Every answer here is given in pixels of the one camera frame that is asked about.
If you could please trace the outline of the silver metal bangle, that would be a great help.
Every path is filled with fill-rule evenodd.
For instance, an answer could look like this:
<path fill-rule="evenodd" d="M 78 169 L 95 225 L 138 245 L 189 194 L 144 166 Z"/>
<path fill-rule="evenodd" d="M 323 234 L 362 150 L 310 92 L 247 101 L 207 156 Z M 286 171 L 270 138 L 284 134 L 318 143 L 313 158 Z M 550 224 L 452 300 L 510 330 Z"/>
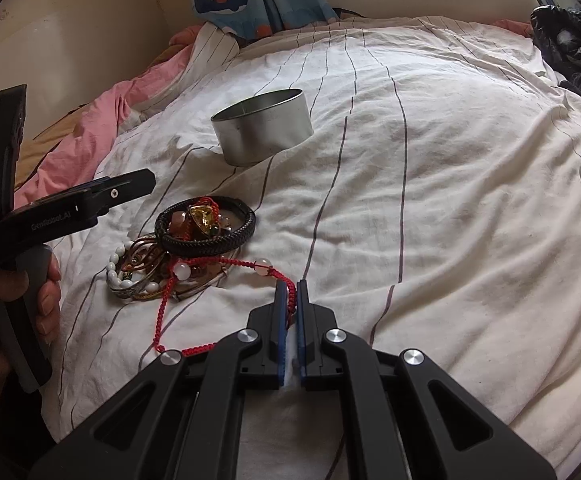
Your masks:
<path fill-rule="evenodd" d="M 138 301 L 159 298 L 167 286 L 171 260 L 171 256 L 159 246 L 153 235 L 128 240 L 116 263 L 116 273 L 121 281 L 129 280 L 132 285 L 130 292 L 120 292 L 119 296 Z M 230 266 L 225 263 L 195 266 L 187 280 L 174 285 L 170 296 L 176 300 L 192 297 L 225 278 L 228 269 Z"/>

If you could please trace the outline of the gold charm red knot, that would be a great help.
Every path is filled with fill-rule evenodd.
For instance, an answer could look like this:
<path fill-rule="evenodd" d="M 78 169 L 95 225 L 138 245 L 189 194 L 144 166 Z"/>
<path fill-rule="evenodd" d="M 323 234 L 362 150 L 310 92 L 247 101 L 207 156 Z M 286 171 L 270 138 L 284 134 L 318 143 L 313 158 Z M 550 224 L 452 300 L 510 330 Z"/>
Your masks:
<path fill-rule="evenodd" d="M 232 231 L 231 221 L 221 214 L 218 204 L 202 197 L 171 215 L 168 232 L 179 240 L 213 240 Z"/>

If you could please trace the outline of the round silver metal tin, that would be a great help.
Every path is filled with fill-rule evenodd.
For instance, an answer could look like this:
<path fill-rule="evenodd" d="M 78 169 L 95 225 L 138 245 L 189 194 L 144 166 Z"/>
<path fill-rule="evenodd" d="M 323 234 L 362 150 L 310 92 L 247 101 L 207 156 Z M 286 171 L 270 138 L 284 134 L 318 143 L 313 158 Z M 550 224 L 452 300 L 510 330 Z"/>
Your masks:
<path fill-rule="evenodd" d="M 210 118 L 225 161 L 247 167 L 305 142 L 313 134 L 303 90 L 253 96 Z"/>

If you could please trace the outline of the pink blanket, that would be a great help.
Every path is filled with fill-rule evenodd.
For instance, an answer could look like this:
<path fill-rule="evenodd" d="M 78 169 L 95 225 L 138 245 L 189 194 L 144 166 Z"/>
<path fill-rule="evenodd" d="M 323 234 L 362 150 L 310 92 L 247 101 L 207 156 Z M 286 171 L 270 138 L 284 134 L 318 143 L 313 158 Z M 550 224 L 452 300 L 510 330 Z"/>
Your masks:
<path fill-rule="evenodd" d="M 172 87 L 183 75 L 202 27 L 188 26 L 174 35 L 162 58 L 143 74 L 103 92 L 82 110 L 72 133 L 44 158 L 31 179 L 15 192 L 15 206 L 65 191 L 94 178 L 97 167 L 112 149 L 121 125 L 141 105 Z"/>

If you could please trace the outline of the white striped duvet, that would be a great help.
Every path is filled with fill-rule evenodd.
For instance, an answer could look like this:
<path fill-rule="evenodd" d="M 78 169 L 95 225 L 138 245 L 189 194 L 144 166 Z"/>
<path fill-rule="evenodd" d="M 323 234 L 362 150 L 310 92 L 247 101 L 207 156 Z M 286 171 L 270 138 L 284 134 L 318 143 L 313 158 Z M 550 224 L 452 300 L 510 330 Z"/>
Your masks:
<path fill-rule="evenodd" d="M 102 176 L 155 190 L 55 246 L 62 332 L 43 416 L 62 438 L 154 359 L 157 301 L 112 295 L 105 266 L 180 200 L 255 210 L 265 258 L 373 347 L 430 356 L 552 464 L 581 462 L 581 97 L 533 43 L 451 18 L 312 25 L 234 47 L 202 32 L 191 80 L 120 134 Z M 304 91 L 313 134 L 229 165 L 210 118 Z"/>

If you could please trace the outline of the black puffer jacket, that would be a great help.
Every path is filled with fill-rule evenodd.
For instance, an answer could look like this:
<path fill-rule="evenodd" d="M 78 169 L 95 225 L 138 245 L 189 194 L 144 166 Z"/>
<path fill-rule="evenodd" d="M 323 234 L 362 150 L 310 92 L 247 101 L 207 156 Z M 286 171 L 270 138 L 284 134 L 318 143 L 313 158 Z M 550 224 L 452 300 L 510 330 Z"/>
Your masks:
<path fill-rule="evenodd" d="M 581 10 L 539 6 L 530 15 L 533 44 L 566 81 L 562 87 L 581 96 Z"/>

